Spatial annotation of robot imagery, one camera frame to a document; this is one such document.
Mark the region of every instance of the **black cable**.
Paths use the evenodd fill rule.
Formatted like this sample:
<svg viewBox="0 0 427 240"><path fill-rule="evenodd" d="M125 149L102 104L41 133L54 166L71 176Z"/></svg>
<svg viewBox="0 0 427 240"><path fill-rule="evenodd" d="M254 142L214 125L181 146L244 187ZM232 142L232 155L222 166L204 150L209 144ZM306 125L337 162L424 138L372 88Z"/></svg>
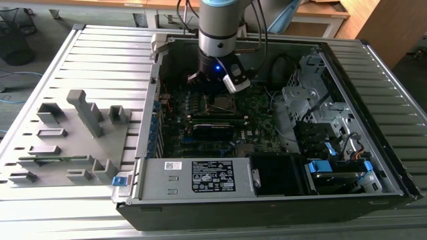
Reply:
<svg viewBox="0 0 427 240"><path fill-rule="evenodd" d="M344 144L341 145L340 152L338 152L338 155L340 155L341 159L344 158L345 147L346 147L346 144L348 144L348 141L349 141L349 138L352 137L352 135L358 135L358 133L356 133L354 131L348 133L348 136L346 136L346 138L344 140Z"/></svg>
<svg viewBox="0 0 427 240"><path fill-rule="evenodd" d="M256 18L256 23L257 23L257 47L254 48L254 51L257 51L261 47L261 42L262 42L262 30L261 30L261 23L260 23L260 18L258 18L258 14L256 12L256 9L254 9L254 5L253 5L253 2L250 2L250 6L252 6L252 10L253 10L253 13L254 13L254 18Z"/></svg>
<svg viewBox="0 0 427 240"><path fill-rule="evenodd" d="M308 111L305 112L305 114L301 116L300 120L304 121L305 117L308 117L308 115L316 111L320 108L320 105L322 104L322 102L328 99L329 97L329 93L326 93L320 99L318 101L314 103L314 105L312 106L312 108L308 109Z"/></svg>
<svg viewBox="0 0 427 240"><path fill-rule="evenodd" d="M296 60L285 53L285 52L282 52L282 53L280 53L278 55L276 55L273 58L272 58L272 60L270 60L270 64L269 64L269 67L268 67L268 75L266 75L266 81L269 82L269 83L272 83L273 82L273 69L274 69L274 66L276 66L276 63L277 63L277 60L278 59L284 59L285 61L290 61L292 62L292 64L293 64L293 72L297 70L297 62L296 62Z"/></svg>
<svg viewBox="0 0 427 240"><path fill-rule="evenodd" d="M193 6L192 6L192 3L189 2L189 0L186 0L186 5L188 5L188 7L189 7L189 9L190 9L190 11L192 11L192 13L193 13L193 15L198 18L198 15L197 15L197 13L196 13L196 11L194 11L194 9L193 9Z"/></svg>
<svg viewBox="0 0 427 240"><path fill-rule="evenodd" d="M258 7L258 12L260 12L260 17L261 17L261 21L262 21L262 25L264 25L264 58L261 60L261 63L257 67L256 72L260 71L260 69L262 68L265 61L266 61L266 53L268 53L268 32L266 32L266 23L265 23L265 17L264 17L264 11L262 11L262 7L261 7L261 2L260 0L256 1L257 2L257 7Z"/></svg>
<svg viewBox="0 0 427 240"><path fill-rule="evenodd" d="M192 34L194 34L197 31L194 29L190 29L188 26L186 26L186 23L183 22L182 18L181 18L181 15L179 15L179 4L181 4L181 0L177 0L177 3L175 3L175 15L177 15L177 18L179 20L179 23L183 27L183 29L186 29L186 31Z"/></svg>

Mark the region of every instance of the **floor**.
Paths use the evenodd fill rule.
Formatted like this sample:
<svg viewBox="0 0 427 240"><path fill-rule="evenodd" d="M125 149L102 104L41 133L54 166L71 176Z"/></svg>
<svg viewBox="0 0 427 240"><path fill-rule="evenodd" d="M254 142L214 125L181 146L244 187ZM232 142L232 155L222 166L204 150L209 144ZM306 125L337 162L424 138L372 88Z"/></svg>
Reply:
<svg viewBox="0 0 427 240"><path fill-rule="evenodd" d="M73 24L83 23L90 25L106 25L134 27L131 14L109 13L99 17L95 12L59 11L59 20L51 19L49 11L37 11L33 16L33 22L37 26L37 33L26 37L27 44L35 52L35 59L23 66L7 66L0 60L1 70L7 72L37 72L43 73L54 54L62 44ZM159 24L166 28L178 28L175 24L166 24L165 16L159 16ZM427 57L412 60L409 56L404 57L393 68L393 73L408 89L414 100L422 109L427 109ZM0 99L7 101L22 101L29 97L31 90L38 82L35 75L10 75L0 78L1 84L7 88L5 93L0 93ZM22 103L10 104L0 102L0 130L6 131L22 107Z"/></svg>

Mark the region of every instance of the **cable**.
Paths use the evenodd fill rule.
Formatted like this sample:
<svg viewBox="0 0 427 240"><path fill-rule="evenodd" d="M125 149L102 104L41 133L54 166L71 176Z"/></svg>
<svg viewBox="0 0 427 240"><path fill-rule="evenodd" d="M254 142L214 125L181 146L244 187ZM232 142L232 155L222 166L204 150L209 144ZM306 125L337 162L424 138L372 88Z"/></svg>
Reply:
<svg viewBox="0 0 427 240"><path fill-rule="evenodd" d="M288 140L288 141L290 141L290 142L293 142L293 143L297 143L297 141L296 141L296 140L292 140L292 139L286 138L286 137L281 134L281 132L278 131L278 129L277 129L277 127L276 127L276 126L273 126L273 128L274 128L274 130L276 130L277 134L278 134L281 137L284 137L284 139L285 139L285 140Z"/></svg>
<svg viewBox="0 0 427 240"><path fill-rule="evenodd" d="M298 67L297 67L297 62L296 62L296 60L294 60L285 52L277 54L277 55L272 58L270 64L269 64L269 67L268 67L266 81L268 81L269 83L273 82L273 69L274 69L274 65L276 65L278 59L284 59L285 61L289 60L289 61L292 62L292 64L293 64L293 73L294 73L294 71L296 71L297 68L298 68Z"/></svg>
<svg viewBox="0 0 427 240"><path fill-rule="evenodd" d="M42 74L33 72L33 71L10 72L10 71L5 71L2 69L0 69L0 71L6 73L6 74L1 75L0 78L3 78L3 77L13 75L13 74L33 74L33 75L37 75L38 77L42 77ZM2 102L5 104L21 104L21 103L25 103L26 101L6 101L6 100L0 99L0 102Z"/></svg>
<svg viewBox="0 0 427 240"><path fill-rule="evenodd" d="M348 133L348 136L346 136L346 138L344 140L344 144L341 145L340 153L338 153L341 159L344 159L344 151L345 151L345 147L346 147L346 144L348 144L348 140L352 137L352 135L358 135L358 133L356 133L354 131Z"/></svg>
<svg viewBox="0 0 427 240"><path fill-rule="evenodd" d="M272 94L272 96L270 96L269 108L268 108L269 110L272 110L272 104L273 104L273 101L274 101L274 95L276 95L277 93L280 94L281 92L280 92L280 91L274 91L273 94Z"/></svg>
<svg viewBox="0 0 427 240"><path fill-rule="evenodd" d="M353 159L353 160L357 160L360 154L364 153L364 151L365 151L365 146L362 146L362 144L360 143L358 140L356 141L356 143L360 145L360 149L358 149L358 151L354 153L354 155L353 155L352 158L350 158L350 159Z"/></svg>
<svg viewBox="0 0 427 240"><path fill-rule="evenodd" d="M177 15L177 18L179 20L179 23L183 27L183 29L189 32L189 33L196 33L196 30L194 29L190 29L188 26L186 26L186 23L183 22L182 18L181 18L181 15L179 15L179 4L181 4L181 0L177 0L177 3L175 3L175 15Z"/></svg>
<svg viewBox="0 0 427 240"><path fill-rule="evenodd" d="M5 104L21 104L21 103L25 103L26 100L25 101L6 101L6 100L0 99L0 102L2 102Z"/></svg>
<svg viewBox="0 0 427 240"><path fill-rule="evenodd" d="M253 2L250 2L250 6L252 6L252 10L253 10L253 13L254 13L254 18L256 18L256 23L257 23L257 46L256 46L256 48L249 48L249 49L236 49L236 50L233 51L234 54L248 54L248 53L253 53L253 52L256 52L257 50L260 50L260 48L261 48L262 30L261 30L260 18L258 18L258 14L257 14L257 12L256 12L256 9L254 9Z"/></svg>
<svg viewBox="0 0 427 240"><path fill-rule="evenodd" d="M260 71L260 69L262 68L264 64L265 64L265 60L266 60L266 53L268 53L268 29L266 29L266 23L265 23L265 17L264 17L264 11L262 11L262 7L261 7L261 2L260 0L256 1L257 2L257 7L258 7L258 12L260 12L260 17L261 17L261 21L262 21L262 25L264 25L264 58L261 60L261 63L257 67L256 72Z"/></svg>
<svg viewBox="0 0 427 240"><path fill-rule="evenodd" d="M188 7L189 7L189 9L192 11L192 14L198 18L198 15L197 15L197 13L196 13L196 11L193 9L193 6L192 6L192 3L189 2L189 0L186 0L186 5L188 5Z"/></svg>
<svg viewBox="0 0 427 240"><path fill-rule="evenodd" d="M169 16L167 16L167 15L162 14L162 16L163 16L166 19L169 19ZM171 15L170 15L170 18L171 18L171 19L179 19L178 17L174 17L174 16L171 16Z"/></svg>
<svg viewBox="0 0 427 240"><path fill-rule="evenodd" d="M326 93L320 100L314 103L314 105L312 106L310 109L308 109L308 111L305 112L305 114L301 116L300 120L304 121L305 117L308 117L308 115L316 111L320 108L320 105L322 104L322 102L328 99L329 97L329 93Z"/></svg>
<svg viewBox="0 0 427 240"><path fill-rule="evenodd" d="M15 71L15 72L9 72L9 71L3 71L0 69L1 72L5 72L6 74L1 75L0 78L9 76L11 74L33 74L37 75L39 77L42 77L42 74L37 73L37 72L31 72L31 71Z"/></svg>

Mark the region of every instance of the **gray plastic block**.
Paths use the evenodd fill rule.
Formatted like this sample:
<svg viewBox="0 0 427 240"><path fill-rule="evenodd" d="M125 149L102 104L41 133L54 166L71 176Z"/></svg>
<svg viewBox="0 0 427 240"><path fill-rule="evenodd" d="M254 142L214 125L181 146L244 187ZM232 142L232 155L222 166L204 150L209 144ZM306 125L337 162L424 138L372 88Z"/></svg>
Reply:
<svg viewBox="0 0 427 240"><path fill-rule="evenodd" d="M109 107L107 117L111 124L126 124L129 121L125 110L119 105Z"/></svg>
<svg viewBox="0 0 427 240"><path fill-rule="evenodd" d="M41 103L35 115L43 124L57 124L62 110L55 103Z"/></svg>
<svg viewBox="0 0 427 240"><path fill-rule="evenodd" d="M15 163L22 167L22 168L38 168L42 164L34 159L30 160L17 160Z"/></svg>
<svg viewBox="0 0 427 240"><path fill-rule="evenodd" d="M69 90L66 102L74 106L78 117L94 138L102 135L102 129L98 124L98 116L91 113L93 106L86 103L86 93L79 89Z"/></svg>
<svg viewBox="0 0 427 240"><path fill-rule="evenodd" d="M33 183L35 179L37 176L30 171L13 172L7 177L7 180L10 180L14 184Z"/></svg>
<svg viewBox="0 0 427 240"><path fill-rule="evenodd" d="M39 129L35 135L41 139L42 138L63 138L66 137L66 131L63 128L46 128L46 129Z"/></svg>
<svg viewBox="0 0 427 240"><path fill-rule="evenodd" d="M93 116L94 116L97 122L99 122L102 120L102 115L101 115L98 107L95 106L95 103L89 102L87 105L90 106L90 112L93 113Z"/></svg>
<svg viewBox="0 0 427 240"><path fill-rule="evenodd" d="M58 146L30 146L27 154L29 155L57 155L59 154L61 149Z"/></svg>
<svg viewBox="0 0 427 240"><path fill-rule="evenodd" d="M85 183L91 179L90 173L85 169L67 169L65 177L74 183Z"/></svg>
<svg viewBox="0 0 427 240"><path fill-rule="evenodd" d="M75 165L75 166L86 166L86 165L91 165L93 164L93 157L90 155L86 156L86 158L74 158L70 159L70 162Z"/></svg>
<svg viewBox="0 0 427 240"><path fill-rule="evenodd" d="M111 161L106 160L106 165L102 167L99 161L95 159L93 163L91 173L95 178L105 184L110 184L113 176L117 174L117 169L111 163Z"/></svg>

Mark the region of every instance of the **blue tab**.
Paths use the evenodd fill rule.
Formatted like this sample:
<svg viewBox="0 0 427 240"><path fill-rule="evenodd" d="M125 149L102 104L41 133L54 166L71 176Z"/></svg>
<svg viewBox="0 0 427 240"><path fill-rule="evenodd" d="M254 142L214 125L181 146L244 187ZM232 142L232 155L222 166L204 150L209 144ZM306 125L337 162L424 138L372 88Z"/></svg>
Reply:
<svg viewBox="0 0 427 240"><path fill-rule="evenodd" d="M330 173L332 168L328 160L313 160L308 164L310 173Z"/></svg>
<svg viewBox="0 0 427 240"><path fill-rule="evenodd" d="M314 162L312 161L310 163L308 163L308 168L309 168L309 172L314 173L316 172L316 168L314 168Z"/></svg>
<svg viewBox="0 0 427 240"><path fill-rule="evenodd" d="M324 145L325 145L325 147L326 147L328 152L330 153L330 155L334 156L334 155L336 155L336 151L334 151L330 143L329 143L329 142L325 142Z"/></svg>
<svg viewBox="0 0 427 240"><path fill-rule="evenodd" d="M114 176L111 178L111 186L125 187L127 185L127 178L125 176Z"/></svg>
<svg viewBox="0 0 427 240"><path fill-rule="evenodd" d="M369 161L364 161L362 164L366 172L373 170L372 163Z"/></svg>

